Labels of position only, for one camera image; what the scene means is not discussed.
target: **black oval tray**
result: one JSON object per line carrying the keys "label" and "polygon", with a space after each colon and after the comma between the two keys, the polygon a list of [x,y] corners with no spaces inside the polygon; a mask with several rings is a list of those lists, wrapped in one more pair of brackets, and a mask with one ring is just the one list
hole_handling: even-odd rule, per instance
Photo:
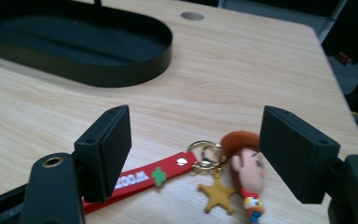
{"label": "black oval tray", "polygon": [[0,58],[98,87],[162,74],[172,33],[153,18],[67,0],[0,0]]}

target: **woody figure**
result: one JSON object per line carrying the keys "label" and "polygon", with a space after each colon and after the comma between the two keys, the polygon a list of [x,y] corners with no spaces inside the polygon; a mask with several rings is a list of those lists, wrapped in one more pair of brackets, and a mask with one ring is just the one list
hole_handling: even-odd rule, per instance
{"label": "woody figure", "polygon": [[230,158],[231,178],[243,197],[243,207],[253,224],[265,212],[259,198],[264,189],[264,166],[258,148],[258,134],[238,131],[221,141],[225,156]]}

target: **red strap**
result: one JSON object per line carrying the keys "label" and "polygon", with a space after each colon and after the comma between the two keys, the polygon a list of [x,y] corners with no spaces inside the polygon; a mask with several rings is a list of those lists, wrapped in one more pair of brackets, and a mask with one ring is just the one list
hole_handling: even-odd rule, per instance
{"label": "red strap", "polygon": [[[186,164],[178,165],[177,161],[181,158],[186,160]],[[181,152],[164,160],[121,173],[112,197],[105,203],[83,202],[84,212],[85,214],[92,213],[107,205],[129,198],[141,191],[153,188],[158,185],[157,180],[153,177],[154,172],[158,172],[158,168],[165,173],[166,180],[169,180],[178,175],[190,172],[193,163],[196,161],[197,158],[192,152]]]}

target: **gold star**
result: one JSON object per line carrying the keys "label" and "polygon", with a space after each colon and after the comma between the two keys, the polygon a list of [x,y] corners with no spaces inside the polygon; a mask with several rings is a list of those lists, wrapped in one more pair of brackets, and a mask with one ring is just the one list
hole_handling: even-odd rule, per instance
{"label": "gold star", "polygon": [[220,205],[227,210],[229,215],[234,213],[234,208],[231,207],[229,203],[229,196],[236,192],[235,189],[229,189],[222,186],[220,183],[220,172],[216,171],[213,175],[214,183],[212,186],[204,186],[199,184],[199,190],[204,191],[208,197],[209,201],[206,205],[205,212],[209,213],[211,209],[217,205]]}

